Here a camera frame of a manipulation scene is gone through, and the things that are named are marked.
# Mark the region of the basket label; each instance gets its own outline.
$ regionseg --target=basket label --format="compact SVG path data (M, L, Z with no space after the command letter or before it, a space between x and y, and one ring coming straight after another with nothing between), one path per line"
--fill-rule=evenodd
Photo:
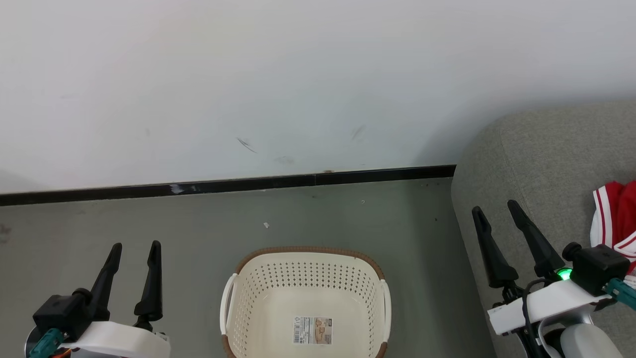
M327 317L294 317L293 343L299 345L330 345L333 320Z

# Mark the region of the black cable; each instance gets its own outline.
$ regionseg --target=black cable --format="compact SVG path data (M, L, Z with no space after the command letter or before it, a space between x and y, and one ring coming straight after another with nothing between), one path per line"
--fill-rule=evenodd
M535 358L543 357L543 353L541 352L541 349L539 348L539 345L537 344L537 336L534 334L532 323L530 323L530 316L528 315L528 295L530 294L530 289L532 288L532 286L541 282L552 283L552 281L548 280L547 278L540 278L538 280L531 281L525 287L525 290L523 290L523 295L521 297L521 300L523 303L522 304L523 317L525 318L525 328L528 331L528 336L530 336L530 346L532 347L532 353L534 354Z

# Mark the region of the brown basket rim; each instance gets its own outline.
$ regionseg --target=brown basket rim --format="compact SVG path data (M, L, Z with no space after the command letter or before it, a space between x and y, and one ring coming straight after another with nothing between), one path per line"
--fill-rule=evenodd
M344 248L329 248L329 247L318 247L318 246L284 246L284 247L268 247L262 248L260 250L256 250L249 255L245 256L239 263L236 268L236 274L239 275L243 267L253 258L266 254L280 254L284 252L315 252L317 254L333 254L333 255L342 255L342 256L351 256L360 260L364 260L366 263L371 265L371 267L375 270L375 273L378 274L378 278L380 280L384 280L384 273L380 266L375 263L375 261L364 255L360 252L353 250L346 250Z

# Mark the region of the white plastic basket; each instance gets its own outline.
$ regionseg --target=white plastic basket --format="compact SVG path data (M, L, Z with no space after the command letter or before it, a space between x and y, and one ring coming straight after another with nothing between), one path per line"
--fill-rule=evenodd
M228 280L220 324L231 358L381 358L391 295L363 254L268 248L248 255Z

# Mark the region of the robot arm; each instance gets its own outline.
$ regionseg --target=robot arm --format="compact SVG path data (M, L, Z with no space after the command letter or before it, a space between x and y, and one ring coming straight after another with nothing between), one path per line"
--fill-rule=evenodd
M622 358L607 335L593 325L590 313L617 301L636 310L636 291L623 282L629 260L604 245L583 249L571 243L563 258L573 267L563 268L563 260L519 204L510 200L508 208L530 247L535 273L542 278L525 290L515 284L516 270L497 247L481 208L473 208L489 285L503 288L504 301L488 311L494 331L516 334L531 358ZM530 293L538 282L544 287ZM553 324L566 328L548 330Z
M142 299L135 306L137 323L108 321L108 301L119 270L121 243L113 245L91 291L51 296L33 315L36 327L25 344L26 358L169 358L170 343L153 333L150 322L163 317L161 244L154 241Z

